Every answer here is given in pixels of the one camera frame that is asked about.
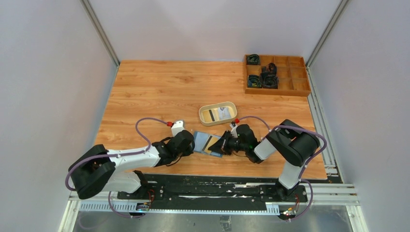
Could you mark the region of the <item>blue card holder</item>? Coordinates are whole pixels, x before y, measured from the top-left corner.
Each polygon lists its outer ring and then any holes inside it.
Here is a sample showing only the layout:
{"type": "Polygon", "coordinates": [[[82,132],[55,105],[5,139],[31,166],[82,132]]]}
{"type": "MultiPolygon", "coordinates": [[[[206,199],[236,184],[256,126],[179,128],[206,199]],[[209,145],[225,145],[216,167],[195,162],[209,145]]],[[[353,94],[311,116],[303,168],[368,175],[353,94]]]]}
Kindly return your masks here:
{"type": "Polygon", "coordinates": [[[222,154],[218,154],[218,153],[215,153],[215,152],[212,152],[211,154],[207,154],[207,153],[202,151],[203,146],[205,145],[205,140],[210,135],[211,134],[208,134],[208,133],[205,133],[205,132],[200,132],[200,131],[195,131],[194,132],[194,134],[193,134],[194,143],[195,143],[194,152],[221,158],[222,154]]]}

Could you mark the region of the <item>white printed card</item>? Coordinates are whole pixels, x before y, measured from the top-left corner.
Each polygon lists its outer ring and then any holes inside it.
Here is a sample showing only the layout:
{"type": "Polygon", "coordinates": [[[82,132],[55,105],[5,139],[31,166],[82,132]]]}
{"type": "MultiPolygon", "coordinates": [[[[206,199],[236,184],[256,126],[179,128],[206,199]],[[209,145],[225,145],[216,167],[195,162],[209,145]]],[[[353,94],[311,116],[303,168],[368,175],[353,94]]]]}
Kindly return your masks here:
{"type": "Polygon", "coordinates": [[[227,120],[231,118],[229,107],[219,107],[217,108],[219,120],[227,120]]]}

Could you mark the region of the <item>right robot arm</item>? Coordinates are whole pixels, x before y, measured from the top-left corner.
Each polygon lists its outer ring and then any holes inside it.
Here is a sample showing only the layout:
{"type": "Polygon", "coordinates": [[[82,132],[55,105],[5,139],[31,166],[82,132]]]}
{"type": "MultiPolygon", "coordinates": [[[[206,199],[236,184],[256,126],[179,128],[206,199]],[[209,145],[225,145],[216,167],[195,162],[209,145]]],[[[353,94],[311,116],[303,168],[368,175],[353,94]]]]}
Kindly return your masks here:
{"type": "Polygon", "coordinates": [[[233,125],[207,150],[222,155],[242,151],[253,163],[262,163],[278,152],[285,164],[276,181],[275,194],[285,199],[293,194],[301,182],[301,176],[309,160],[316,156],[322,136],[306,130],[291,120],[284,120],[258,140],[249,125],[233,125]]]}

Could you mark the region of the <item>cream oval tray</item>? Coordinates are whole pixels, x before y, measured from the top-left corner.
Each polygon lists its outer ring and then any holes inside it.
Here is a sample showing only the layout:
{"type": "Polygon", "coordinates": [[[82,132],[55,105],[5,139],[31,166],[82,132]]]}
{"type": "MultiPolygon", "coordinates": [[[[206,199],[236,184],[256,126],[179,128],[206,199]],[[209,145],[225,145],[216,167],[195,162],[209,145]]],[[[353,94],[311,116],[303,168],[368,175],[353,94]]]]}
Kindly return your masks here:
{"type": "Polygon", "coordinates": [[[230,101],[205,105],[199,109],[200,121],[207,127],[229,123],[236,117],[236,105],[230,101]]]}

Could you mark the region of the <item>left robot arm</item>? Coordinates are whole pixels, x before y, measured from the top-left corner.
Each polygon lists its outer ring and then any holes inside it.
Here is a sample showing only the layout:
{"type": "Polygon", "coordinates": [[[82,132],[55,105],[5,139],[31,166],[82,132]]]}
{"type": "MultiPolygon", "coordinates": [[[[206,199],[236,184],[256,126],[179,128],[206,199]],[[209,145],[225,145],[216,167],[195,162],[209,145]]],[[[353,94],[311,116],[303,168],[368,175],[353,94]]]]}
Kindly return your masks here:
{"type": "Polygon", "coordinates": [[[81,200],[100,192],[135,193],[145,186],[137,169],[171,165],[192,154],[194,147],[194,136],[187,130],[136,149],[108,150],[95,145],[69,167],[67,178],[81,200]]]}

